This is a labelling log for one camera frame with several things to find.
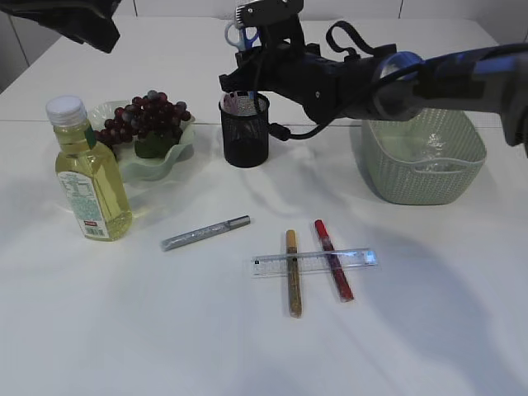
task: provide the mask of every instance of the red marker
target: red marker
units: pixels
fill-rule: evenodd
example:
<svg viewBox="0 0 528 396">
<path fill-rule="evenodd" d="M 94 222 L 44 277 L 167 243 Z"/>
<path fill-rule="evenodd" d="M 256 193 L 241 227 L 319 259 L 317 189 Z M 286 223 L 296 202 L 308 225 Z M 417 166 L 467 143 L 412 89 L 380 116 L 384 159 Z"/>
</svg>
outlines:
<svg viewBox="0 0 528 396">
<path fill-rule="evenodd" d="M 322 220 L 316 220 L 315 229 L 317 229 L 317 234 L 319 235 L 319 239 L 321 240 L 321 244 L 323 245 L 323 250 L 325 252 L 335 250 L 333 248 L 332 241 L 330 240 L 330 237 L 328 236 L 327 229 L 324 227 Z M 345 276 L 345 272 L 343 271 L 341 267 L 339 258 L 337 256 L 333 256 L 332 254 L 328 254 L 327 260 L 328 260 L 328 265 L 330 266 L 330 269 L 332 270 L 332 276 L 336 282 L 337 290 L 339 291 L 341 300 L 342 301 L 353 300 L 354 295 L 352 294 L 352 290 L 350 289 L 350 286 L 348 285 L 347 277 Z"/>
</svg>

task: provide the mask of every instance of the black mesh pen holder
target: black mesh pen holder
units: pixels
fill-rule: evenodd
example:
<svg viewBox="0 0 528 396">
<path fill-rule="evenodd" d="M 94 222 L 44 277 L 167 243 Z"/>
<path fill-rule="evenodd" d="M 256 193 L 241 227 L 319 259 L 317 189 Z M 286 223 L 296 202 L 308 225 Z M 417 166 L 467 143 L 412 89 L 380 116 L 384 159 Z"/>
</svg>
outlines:
<svg viewBox="0 0 528 396">
<path fill-rule="evenodd" d="M 257 114 L 252 92 L 231 92 L 219 105 L 222 114 L 224 157 L 235 167 L 256 167 L 267 160 L 269 151 L 268 109 L 270 101 L 258 94 Z"/>
</svg>

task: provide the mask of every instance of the cooking oil bottle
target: cooking oil bottle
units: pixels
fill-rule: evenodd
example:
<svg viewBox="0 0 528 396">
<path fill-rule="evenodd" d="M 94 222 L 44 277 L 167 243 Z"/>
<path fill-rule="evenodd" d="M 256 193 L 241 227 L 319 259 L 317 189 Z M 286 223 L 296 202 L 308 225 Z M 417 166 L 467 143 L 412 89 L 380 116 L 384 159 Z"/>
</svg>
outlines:
<svg viewBox="0 0 528 396">
<path fill-rule="evenodd" d="M 122 237 L 132 222 L 123 181 L 113 152 L 96 141 L 83 102 L 56 97 L 46 111 L 61 149 L 55 171 L 82 233 L 98 241 Z"/>
</svg>

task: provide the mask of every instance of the ruler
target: ruler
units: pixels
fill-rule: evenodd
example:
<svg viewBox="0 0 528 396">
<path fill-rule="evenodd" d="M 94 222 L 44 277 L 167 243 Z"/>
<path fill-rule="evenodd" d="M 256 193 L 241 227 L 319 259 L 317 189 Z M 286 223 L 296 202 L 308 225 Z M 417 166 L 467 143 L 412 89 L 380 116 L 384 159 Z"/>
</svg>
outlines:
<svg viewBox="0 0 528 396">
<path fill-rule="evenodd" d="M 344 271 L 357 267 L 377 266 L 378 257 L 372 249 L 335 250 L 258 256 L 252 260 L 253 276 L 286 276 L 286 259 L 296 257 L 300 272 L 329 272 L 328 256 L 339 259 Z"/>
</svg>

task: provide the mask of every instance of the white bottle cap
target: white bottle cap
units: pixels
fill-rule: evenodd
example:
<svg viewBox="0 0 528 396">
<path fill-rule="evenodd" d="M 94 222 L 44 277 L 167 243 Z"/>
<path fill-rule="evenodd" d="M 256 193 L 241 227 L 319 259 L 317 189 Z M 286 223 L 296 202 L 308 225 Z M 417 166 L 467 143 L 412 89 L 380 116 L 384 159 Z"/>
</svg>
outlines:
<svg viewBox="0 0 528 396">
<path fill-rule="evenodd" d="M 49 121 L 55 126 L 75 126 L 87 119 L 86 108 L 78 97 L 64 95 L 56 97 L 46 105 Z"/>
</svg>

